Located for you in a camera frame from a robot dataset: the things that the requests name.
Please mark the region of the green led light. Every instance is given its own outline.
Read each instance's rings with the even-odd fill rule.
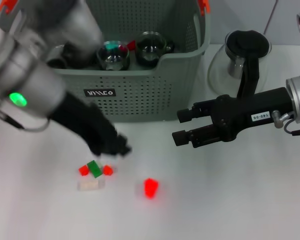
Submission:
[[[17,105],[18,107],[25,107],[28,104],[25,97],[22,96],[22,94],[20,93],[17,92],[11,93],[9,97],[11,102],[13,102],[13,104]]]

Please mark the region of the red cube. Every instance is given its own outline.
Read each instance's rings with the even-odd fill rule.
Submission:
[[[87,176],[89,174],[89,168],[87,167],[87,165],[84,165],[83,167],[79,168],[79,172],[81,176]]]
[[[147,198],[153,199],[157,193],[159,182],[148,178],[144,181],[144,194]]]
[[[103,174],[106,176],[111,176],[112,174],[114,174],[114,170],[111,166],[105,165],[103,167]]]

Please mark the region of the red block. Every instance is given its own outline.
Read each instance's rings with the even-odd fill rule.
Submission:
[[[89,174],[89,168],[87,167],[87,165],[84,165],[83,167],[79,168],[79,172],[81,176],[87,176]]]
[[[136,49],[136,41],[132,41],[127,45],[129,51],[133,51]]]
[[[105,165],[103,167],[103,174],[106,176],[111,176],[112,174],[114,174],[114,170],[112,169],[112,167]]]
[[[144,181],[144,194],[147,198],[153,199],[157,193],[159,182],[148,178]]]

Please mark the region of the white wall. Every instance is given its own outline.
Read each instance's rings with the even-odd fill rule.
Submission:
[[[264,31],[275,0],[209,0],[212,43],[223,43],[232,30]],[[267,36],[272,44],[300,45],[296,15],[300,0],[279,0]]]

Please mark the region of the cable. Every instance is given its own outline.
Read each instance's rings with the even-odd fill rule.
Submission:
[[[287,128],[288,128],[288,126],[289,126],[292,122],[294,122],[294,121],[295,121],[295,119],[291,119],[290,121],[288,121],[288,122],[284,125],[284,131],[285,131],[287,134],[292,135],[292,132],[289,131]]]
[[[41,133],[41,132],[45,131],[50,125],[50,119],[47,119],[46,123],[39,128],[25,128],[23,125],[21,125],[15,119],[13,119],[12,117],[10,117],[9,115],[7,115],[6,113],[4,113],[1,110],[0,110],[0,119],[17,129],[20,129],[20,130],[23,130],[23,131],[29,132],[29,133]]]
[[[272,18],[273,18],[273,16],[274,16],[275,10],[276,10],[277,5],[278,5],[278,2],[279,2],[279,0],[275,0],[275,4],[274,4],[273,9],[272,9],[272,12],[271,12],[271,14],[270,14],[269,20],[268,20],[268,22],[266,23],[266,26],[265,26],[263,35],[266,35],[266,34],[267,34],[267,31],[268,31],[270,22],[271,22],[271,20],[272,20]]]

